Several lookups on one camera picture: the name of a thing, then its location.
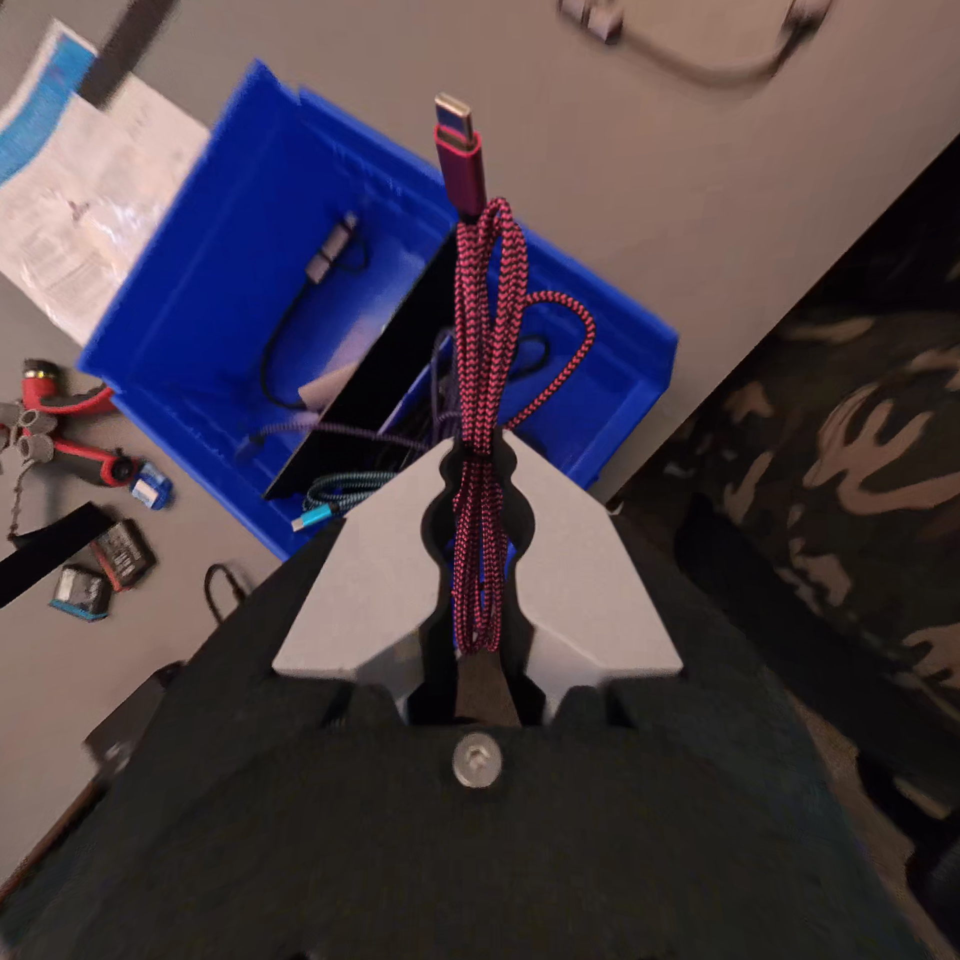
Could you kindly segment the black hub cable grey plug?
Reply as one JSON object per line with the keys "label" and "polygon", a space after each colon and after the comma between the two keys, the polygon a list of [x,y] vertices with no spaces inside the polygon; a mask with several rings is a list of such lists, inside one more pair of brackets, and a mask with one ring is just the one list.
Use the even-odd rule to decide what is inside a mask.
{"label": "black hub cable grey plug", "polygon": [[812,42],[833,7],[833,1],[792,1],[779,27],[774,51],[751,62],[707,65],[629,30],[621,2],[555,2],[558,16],[584,37],[609,48],[621,48],[680,81],[706,90],[755,89],[769,84]]}

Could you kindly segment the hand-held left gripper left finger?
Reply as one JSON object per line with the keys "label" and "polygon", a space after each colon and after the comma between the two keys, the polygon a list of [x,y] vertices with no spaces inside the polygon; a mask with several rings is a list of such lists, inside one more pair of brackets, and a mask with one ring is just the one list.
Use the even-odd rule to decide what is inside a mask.
{"label": "hand-held left gripper left finger", "polygon": [[284,677],[383,687],[411,723],[454,716],[450,573],[431,527],[447,531],[455,451],[442,440],[351,510],[271,667]]}

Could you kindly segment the white printed paper sheet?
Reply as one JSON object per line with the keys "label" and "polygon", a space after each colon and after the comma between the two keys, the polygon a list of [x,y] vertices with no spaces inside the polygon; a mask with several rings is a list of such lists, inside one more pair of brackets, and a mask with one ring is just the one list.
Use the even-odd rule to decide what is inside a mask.
{"label": "white printed paper sheet", "polygon": [[37,156],[2,185],[2,275],[86,345],[209,139],[137,77],[105,110],[71,94]]}

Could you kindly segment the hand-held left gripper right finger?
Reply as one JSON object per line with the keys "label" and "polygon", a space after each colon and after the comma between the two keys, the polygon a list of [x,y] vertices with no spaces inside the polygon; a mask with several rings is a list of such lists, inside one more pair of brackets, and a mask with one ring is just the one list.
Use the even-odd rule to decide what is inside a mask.
{"label": "hand-held left gripper right finger", "polygon": [[606,508],[513,432],[509,482],[530,508],[530,543],[516,548],[519,613],[532,628],[521,674],[550,721],[570,690],[677,677],[683,661]]}

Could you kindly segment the blue plastic bin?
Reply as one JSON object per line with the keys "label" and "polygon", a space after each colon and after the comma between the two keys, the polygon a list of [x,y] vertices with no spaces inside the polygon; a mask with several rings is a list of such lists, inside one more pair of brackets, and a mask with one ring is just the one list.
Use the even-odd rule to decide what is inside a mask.
{"label": "blue plastic bin", "polygon": [[400,471],[414,450],[293,428],[258,361],[305,268],[356,214],[366,270],[332,270],[291,320],[275,394],[341,373],[326,423],[432,440],[431,373],[449,392],[458,213],[441,172],[256,61],[79,360],[223,509],[286,560],[325,474]]}

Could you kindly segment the blue white paper sheet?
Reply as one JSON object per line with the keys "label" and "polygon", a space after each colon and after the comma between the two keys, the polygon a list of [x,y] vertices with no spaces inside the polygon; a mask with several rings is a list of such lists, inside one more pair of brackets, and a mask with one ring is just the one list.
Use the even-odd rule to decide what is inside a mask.
{"label": "blue white paper sheet", "polygon": [[1,109],[1,185],[40,154],[96,59],[90,42],[52,19]]}

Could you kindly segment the person's camouflage pants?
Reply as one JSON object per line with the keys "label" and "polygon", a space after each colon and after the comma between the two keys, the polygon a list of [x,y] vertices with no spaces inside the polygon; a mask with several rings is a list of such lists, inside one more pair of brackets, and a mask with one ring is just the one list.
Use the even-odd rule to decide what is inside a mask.
{"label": "person's camouflage pants", "polygon": [[825,278],[608,501],[958,870],[958,243]]}

